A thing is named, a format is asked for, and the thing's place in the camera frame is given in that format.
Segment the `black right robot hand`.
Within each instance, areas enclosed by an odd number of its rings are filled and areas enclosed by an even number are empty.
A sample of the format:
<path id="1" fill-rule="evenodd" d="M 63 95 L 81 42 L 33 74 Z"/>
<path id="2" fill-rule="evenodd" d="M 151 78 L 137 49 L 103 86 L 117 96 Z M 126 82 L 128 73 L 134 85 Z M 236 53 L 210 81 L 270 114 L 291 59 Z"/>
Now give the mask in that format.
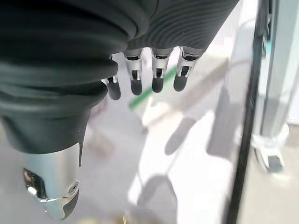
<path id="1" fill-rule="evenodd" d="M 91 110 L 120 97 L 118 64 L 142 91 L 141 52 L 161 69 L 180 46 L 180 66 L 206 51 L 236 0 L 3 0 L 0 120 L 21 152 L 27 191 L 57 220 L 74 210 Z"/>

